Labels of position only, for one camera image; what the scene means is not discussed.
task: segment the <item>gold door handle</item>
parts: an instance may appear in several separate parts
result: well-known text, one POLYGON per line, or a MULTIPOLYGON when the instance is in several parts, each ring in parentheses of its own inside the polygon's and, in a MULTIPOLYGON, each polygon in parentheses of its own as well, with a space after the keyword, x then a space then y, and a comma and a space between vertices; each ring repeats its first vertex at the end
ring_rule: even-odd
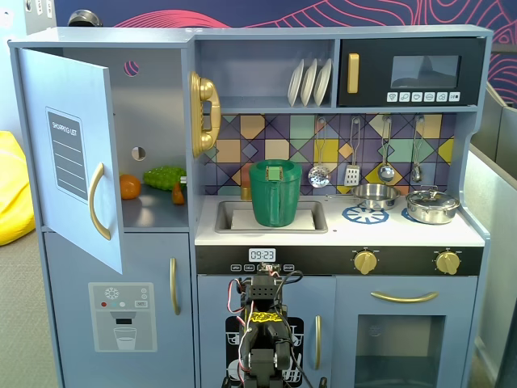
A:
POLYGON ((359 54, 348 54, 348 93, 359 91, 359 54))
POLYGON ((97 218, 97 214, 95 214, 95 206, 94 206, 94 198, 95 198, 95 190, 97 190, 97 185, 99 184, 100 179, 104 175, 104 165, 99 163, 97 168, 95 169, 94 176, 91 178, 90 188, 88 189, 88 207, 90 208, 90 217, 91 221, 94 223, 95 229, 106 239, 111 240, 111 233, 108 228, 105 228, 103 224, 100 223, 97 218))
POLYGON ((179 315, 178 299, 176 297, 176 258, 170 259, 170 300, 174 307, 174 313, 179 315))
POLYGON ((314 369, 320 369, 320 362, 322 360, 322 317, 316 315, 316 362, 314 369))
POLYGON ((439 293, 429 293, 427 295, 422 295, 421 297, 392 297, 386 293, 379 293, 377 291, 372 293, 373 297, 378 297, 383 301, 387 302, 395 302, 395 303, 422 303, 428 302, 434 298, 436 298, 439 293))
POLYGON ((210 150, 219 136, 221 128, 221 102, 216 86, 212 81, 201 78, 196 72, 191 73, 191 122, 192 153, 197 158, 204 151, 210 150), (209 101, 210 129, 203 129, 203 101, 209 101))

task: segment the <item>digital clock display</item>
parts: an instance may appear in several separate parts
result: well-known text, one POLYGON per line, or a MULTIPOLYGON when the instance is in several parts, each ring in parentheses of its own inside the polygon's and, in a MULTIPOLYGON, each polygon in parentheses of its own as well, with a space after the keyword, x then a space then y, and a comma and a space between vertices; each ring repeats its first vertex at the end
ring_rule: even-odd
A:
POLYGON ((274 263, 276 260, 275 248, 250 248, 248 257, 251 263, 254 262, 269 262, 274 263))

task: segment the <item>yellow sticker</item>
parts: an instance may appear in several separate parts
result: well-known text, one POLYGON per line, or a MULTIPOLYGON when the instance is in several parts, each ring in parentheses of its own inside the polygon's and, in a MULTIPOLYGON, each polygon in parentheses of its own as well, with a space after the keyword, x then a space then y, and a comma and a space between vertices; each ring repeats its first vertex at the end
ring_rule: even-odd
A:
POLYGON ((282 318, 277 313, 253 313, 251 322, 282 322, 282 318))

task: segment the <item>gold telephone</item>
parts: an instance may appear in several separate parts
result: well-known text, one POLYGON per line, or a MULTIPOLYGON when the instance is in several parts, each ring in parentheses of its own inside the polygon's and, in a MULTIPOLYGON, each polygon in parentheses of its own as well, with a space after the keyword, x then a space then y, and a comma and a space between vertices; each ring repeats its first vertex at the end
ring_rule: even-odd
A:
POLYGON ((192 153, 194 158, 210 150, 221 128, 221 103, 212 81, 191 72, 192 153), (203 101, 210 101, 210 129, 203 129, 203 101))

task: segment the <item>cabinet knob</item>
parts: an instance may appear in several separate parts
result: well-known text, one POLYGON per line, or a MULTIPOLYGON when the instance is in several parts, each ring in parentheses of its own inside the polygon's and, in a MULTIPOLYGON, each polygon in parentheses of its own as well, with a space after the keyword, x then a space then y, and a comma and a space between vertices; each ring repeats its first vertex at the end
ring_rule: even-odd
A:
POLYGON ((377 265, 377 258, 370 251, 362 251, 355 255, 354 265, 363 275, 367 275, 377 265))
POLYGON ((436 267, 443 273, 454 275, 459 266, 460 258, 454 252, 442 252, 436 258, 436 267))

